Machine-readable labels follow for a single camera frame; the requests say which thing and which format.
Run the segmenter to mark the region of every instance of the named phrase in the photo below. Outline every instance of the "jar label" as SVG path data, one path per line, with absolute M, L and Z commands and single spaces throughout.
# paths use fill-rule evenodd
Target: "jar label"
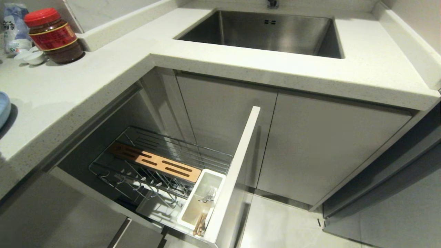
M 68 46 L 77 40 L 71 26 L 66 23 L 56 29 L 38 34 L 29 34 L 41 51 L 51 51 Z

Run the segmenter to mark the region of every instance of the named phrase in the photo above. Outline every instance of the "wooden cutting board holder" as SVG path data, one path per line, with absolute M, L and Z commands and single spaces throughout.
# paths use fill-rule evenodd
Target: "wooden cutting board holder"
M 155 169 L 193 183 L 196 183 L 199 175 L 201 174 L 201 170 L 195 167 L 188 166 L 119 142 L 114 142 L 108 148 L 108 152 L 119 158 L 144 165 L 148 167 L 148 169 Z

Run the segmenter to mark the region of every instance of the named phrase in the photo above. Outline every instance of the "white quartz countertop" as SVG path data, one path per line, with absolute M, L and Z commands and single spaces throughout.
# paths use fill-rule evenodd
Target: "white quartz countertop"
M 173 39 L 216 8 L 334 18 L 344 59 Z M 317 8 L 192 2 L 71 64 L 1 60 L 0 91 L 17 113 L 0 130 L 0 197 L 155 66 L 416 110 L 440 98 L 371 14 Z

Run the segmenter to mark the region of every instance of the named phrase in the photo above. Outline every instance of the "plastic bag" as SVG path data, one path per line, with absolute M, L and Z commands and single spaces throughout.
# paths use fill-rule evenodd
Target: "plastic bag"
M 21 49 L 31 49 L 32 40 L 29 28 L 24 22 L 28 12 L 24 4 L 4 4 L 4 53 L 15 56 Z

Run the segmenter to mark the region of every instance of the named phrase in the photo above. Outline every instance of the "stainless steel sink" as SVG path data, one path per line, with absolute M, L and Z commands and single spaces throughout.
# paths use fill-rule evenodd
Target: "stainless steel sink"
M 217 11 L 178 39 L 342 58 L 329 18 Z

